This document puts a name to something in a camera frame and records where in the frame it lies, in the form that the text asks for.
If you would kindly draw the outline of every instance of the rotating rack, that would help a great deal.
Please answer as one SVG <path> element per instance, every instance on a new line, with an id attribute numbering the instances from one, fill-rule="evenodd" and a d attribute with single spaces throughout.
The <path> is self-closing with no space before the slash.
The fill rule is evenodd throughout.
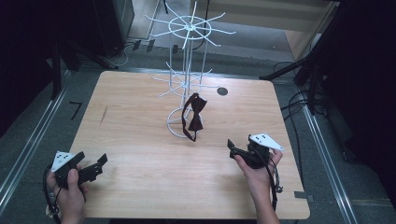
<path id="1" fill-rule="evenodd" d="M 160 95 L 164 96 L 168 93 L 173 93 L 178 96 L 180 96 L 181 101 L 180 101 L 180 106 L 176 108 L 174 111 L 172 111 L 166 121 L 167 127 L 169 131 L 178 136 L 178 137 L 186 137 L 186 135 L 181 132 L 178 133 L 174 130 L 173 125 L 174 124 L 181 124 L 181 116 L 183 116 L 184 120 L 189 124 L 190 123 L 190 116 L 191 116 L 191 111 L 192 108 L 189 106 L 186 109 L 186 112 L 181 115 L 181 112 L 183 110 L 184 104 L 186 104 L 186 99 L 190 98 L 190 96 L 195 93 L 195 92 L 200 92 L 202 87 L 207 87 L 207 88 L 219 88 L 219 86 L 205 86 L 202 84 L 202 77 L 209 74 L 212 69 L 210 69 L 207 72 L 205 71 L 205 60 L 206 60 L 206 52 L 207 52 L 207 43 L 209 42 L 215 47 L 220 47 L 220 45 L 215 44 L 213 41 L 209 39 L 209 36 L 212 34 L 212 32 L 220 32 L 226 35 L 233 35 L 235 32 L 226 32 L 222 31 L 219 29 L 214 29 L 210 25 L 210 21 L 219 19 L 224 16 L 225 13 L 222 13 L 221 15 L 209 19 L 209 20 L 204 20 L 202 18 L 196 17 L 195 16 L 195 9 L 196 9 L 197 3 L 195 2 L 194 5 L 194 10 L 192 12 L 191 16 L 179 16 L 176 14 L 176 12 L 170 8 L 167 4 L 166 7 L 168 8 L 169 11 L 171 11 L 176 17 L 170 21 L 161 21 L 161 20 L 156 20 L 153 18 L 150 18 L 146 16 L 151 21 L 157 21 L 161 23 L 165 23 L 168 25 L 168 32 L 164 32 L 161 34 L 157 35 L 151 35 L 153 37 L 156 36 L 161 36 L 161 35 L 170 35 L 169 38 L 169 63 L 166 63 L 166 65 L 169 67 L 169 78 L 168 79 L 162 79 L 162 78 L 154 78 L 156 80 L 160 81 L 165 81 L 168 82 L 169 84 L 169 91 L 163 93 Z M 183 50 L 183 66 L 181 71 L 176 71 L 172 67 L 172 36 L 176 36 L 178 38 L 184 39 L 184 44 L 182 47 Z M 201 40 L 205 42 L 205 52 L 204 52 L 204 58 L 202 61 L 202 68 L 201 72 L 199 73 L 194 73 L 191 71 L 191 66 L 192 66 L 192 54 L 194 52 L 193 49 L 193 42 L 196 40 Z"/>

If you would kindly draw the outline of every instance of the black bow tie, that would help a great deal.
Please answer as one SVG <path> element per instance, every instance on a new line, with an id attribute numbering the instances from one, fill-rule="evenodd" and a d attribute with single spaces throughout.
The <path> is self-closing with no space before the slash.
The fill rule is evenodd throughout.
<path id="1" fill-rule="evenodd" d="M 184 104 L 183 112 L 181 113 L 181 121 L 183 123 L 183 133 L 190 138 L 191 141 L 196 140 L 197 132 L 202 130 L 204 127 L 202 125 L 199 113 L 204 109 L 207 101 L 199 97 L 198 93 L 194 93 L 190 99 Z M 191 104 L 192 111 L 194 112 L 192 120 L 190 122 L 189 131 L 195 132 L 195 136 L 192 138 L 190 133 L 186 130 L 186 120 L 184 120 L 184 112 L 187 107 Z"/>

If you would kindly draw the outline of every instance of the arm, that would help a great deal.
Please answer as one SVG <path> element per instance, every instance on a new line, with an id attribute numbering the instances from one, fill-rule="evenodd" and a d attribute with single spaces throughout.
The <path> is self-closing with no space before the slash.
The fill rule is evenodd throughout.
<path id="1" fill-rule="evenodd" d="M 58 194 L 57 204 L 61 209 L 63 224 L 80 224 L 84 222 L 85 218 L 85 199 L 80 190 L 86 192 L 87 189 L 82 185 L 78 187 L 78 171 L 72 169 L 67 176 L 68 189 L 61 189 L 56 184 L 55 173 L 49 172 L 47 176 L 47 184 L 53 189 L 53 192 Z"/>
<path id="2" fill-rule="evenodd" d="M 278 164 L 283 156 L 282 152 L 278 150 L 273 150 L 273 151 L 274 151 L 274 155 L 272 155 L 272 159 L 275 164 Z M 250 195 L 256 207 L 257 223 L 258 224 L 279 223 L 279 219 L 276 216 L 276 212 L 274 211 L 271 205 L 271 197 L 270 197 L 271 185 L 267 170 L 265 168 L 261 168 L 261 169 L 250 168 L 245 163 L 244 159 L 240 156 L 235 156 L 235 160 L 238 163 L 241 170 L 244 172 L 244 175 L 247 179 L 247 185 L 250 190 Z M 272 166 L 269 167 L 271 172 L 273 172 L 274 168 Z"/>

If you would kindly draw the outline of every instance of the wooden table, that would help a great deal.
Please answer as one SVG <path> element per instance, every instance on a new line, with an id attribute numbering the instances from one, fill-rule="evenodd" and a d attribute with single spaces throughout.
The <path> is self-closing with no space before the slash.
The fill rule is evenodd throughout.
<path id="1" fill-rule="evenodd" d="M 282 147 L 277 215 L 309 217 L 290 141 L 274 86 L 261 80 L 204 77 L 207 100 L 201 116 L 204 129 L 197 141 L 176 137 L 166 127 L 180 97 L 153 79 L 163 75 L 104 72 L 93 92 L 71 152 L 84 151 L 82 165 L 104 153 L 108 162 L 89 183 L 88 217 L 120 218 L 255 218 L 246 179 L 229 158 L 227 139 L 247 149 L 250 133 L 269 133 Z"/>

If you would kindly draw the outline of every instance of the floor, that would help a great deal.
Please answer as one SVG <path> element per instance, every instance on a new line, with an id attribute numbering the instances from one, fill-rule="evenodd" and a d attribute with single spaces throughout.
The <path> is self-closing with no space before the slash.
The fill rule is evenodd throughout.
<path id="1" fill-rule="evenodd" d="M 143 1 L 134 0 L 135 2 L 135 6 L 138 7 L 137 3 Z M 148 16 L 152 15 L 158 20 L 169 20 L 172 14 L 164 12 L 163 1 L 153 1 L 155 2 L 155 8 L 147 10 Z M 177 13 L 189 12 L 190 1 L 166 2 Z M 136 10 L 136 16 L 139 17 L 138 13 L 142 11 Z M 214 36 L 213 40 L 221 44 L 221 47 L 208 48 L 207 64 L 213 68 L 213 76 L 257 78 L 288 64 L 283 62 L 293 62 L 286 37 L 280 30 L 215 24 L 220 29 L 237 30 L 238 33 L 232 38 Z M 131 46 L 140 39 L 140 49 L 125 51 L 125 54 L 122 52 L 118 57 L 109 60 L 113 63 L 126 61 L 127 63 L 120 67 L 121 71 L 142 71 L 140 68 L 151 69 L 149 71 L 154 72 L 165 71 L 165 62 L 169 59 L 169 39 L 166 36 L 156 37 L 152 52 L 147 50 L 149 41 L 154 39 L 148 34 L 155 35 L 163 31 L 162 24 L 154 22 L 149 28 L 145 25 L 144 30 L 137 31 L 140 35 L 130 35 L 128 39 Z M 260 36 L 266 36 L 265 41 L 262 41 Z M 0 188 L 0 223 L 52 223 L 44 213 L 45 203 L 41 192 L 43 167 L 52 161 L 56 150 L 67 151 L 70 148 L 97 78 L 103 71 L 86 58 L 80 59 L 82 67 L 79 72 L 64 73 L 64 92 L 60 97 L 49 102 L 51 86 L 48 86 L 0 139 L 0 179 L 3 183 Z M 293 76 L 294 73 L 289 72 L 275 79 L 273 83 L 280 106 L 286 108 L 282 113 L 311 210 L 309 219 L 298 222 L 394 223 L 395 210 L 376 174 L 364 164 L 344 161 L 329 120 L 319 114 L 310 115 L 303 106 L 287 107 L 296 92 L 307 89 L 306 86 L 296 87 L 292 82 Z M 304 99 L 303 94 L 297 97 Z M 76 112 L 77 108 L 73 102 L 82 103 L 79 112 Z M 281 221 L 295 223 L 294 220 Z M 109 222 L 107 219 L 88 219 L 86 223 Z M 136 219 L 129 220 L 128 223 L 209 222 Z"/>

